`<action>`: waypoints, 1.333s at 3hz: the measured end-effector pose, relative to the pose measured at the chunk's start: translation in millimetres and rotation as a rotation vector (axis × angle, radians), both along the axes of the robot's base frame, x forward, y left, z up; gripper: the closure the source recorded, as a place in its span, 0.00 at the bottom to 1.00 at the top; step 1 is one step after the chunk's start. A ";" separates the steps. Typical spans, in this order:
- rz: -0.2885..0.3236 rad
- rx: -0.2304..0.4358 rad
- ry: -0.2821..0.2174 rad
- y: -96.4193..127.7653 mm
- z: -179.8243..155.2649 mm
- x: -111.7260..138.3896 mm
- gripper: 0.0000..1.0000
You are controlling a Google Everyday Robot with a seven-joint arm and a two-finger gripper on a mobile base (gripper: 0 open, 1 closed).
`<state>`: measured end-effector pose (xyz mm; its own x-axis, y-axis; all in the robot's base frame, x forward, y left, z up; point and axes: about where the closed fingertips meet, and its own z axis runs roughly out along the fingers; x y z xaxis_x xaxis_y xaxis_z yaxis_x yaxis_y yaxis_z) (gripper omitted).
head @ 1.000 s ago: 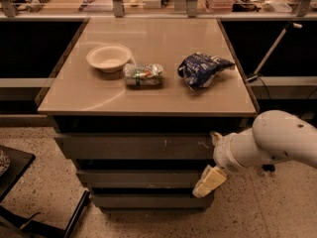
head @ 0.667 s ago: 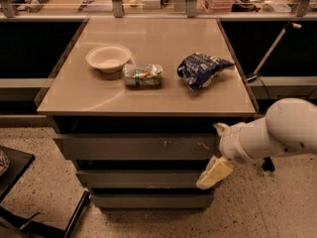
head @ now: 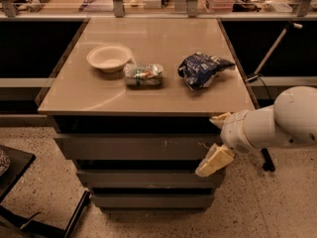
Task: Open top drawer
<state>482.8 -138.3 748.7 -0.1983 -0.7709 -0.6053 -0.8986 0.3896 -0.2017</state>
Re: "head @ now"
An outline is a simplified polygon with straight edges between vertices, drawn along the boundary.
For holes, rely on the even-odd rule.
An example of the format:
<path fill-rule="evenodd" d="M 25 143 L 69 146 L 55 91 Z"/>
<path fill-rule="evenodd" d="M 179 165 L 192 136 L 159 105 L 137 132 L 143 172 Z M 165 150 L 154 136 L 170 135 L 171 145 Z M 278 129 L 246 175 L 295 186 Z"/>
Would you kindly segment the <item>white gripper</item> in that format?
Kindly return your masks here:
<path fill-rule="evenodd" d="M 230 165 L 234 161 L 234 153 L 247 154 L 251 151 L 251 145 L 244 132 L 244 120 L 247 113 L 248 110 L 233 114 L 226 112 L 209 119 L 213 125 L 221 129 L 220 137 L 224 145 L 212 145 L 195 170 L 199 177 L 207 178 Z"/>

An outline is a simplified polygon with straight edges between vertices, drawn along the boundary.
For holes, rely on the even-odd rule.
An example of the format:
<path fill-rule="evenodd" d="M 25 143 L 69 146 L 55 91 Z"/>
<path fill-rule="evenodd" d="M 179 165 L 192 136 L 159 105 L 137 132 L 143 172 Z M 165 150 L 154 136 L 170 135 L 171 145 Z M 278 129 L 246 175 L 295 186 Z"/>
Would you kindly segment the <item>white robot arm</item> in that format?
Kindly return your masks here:
<path fill-rule="evenodd" d="M 195 173 L 206 178 L 234 161 L 236 154 L 267 148 L 296 148 L 317 143 L 317 88 L 295 86 L 281 92 L 270 106 L 223 113 L 210 118 L 221 129 Z"/>

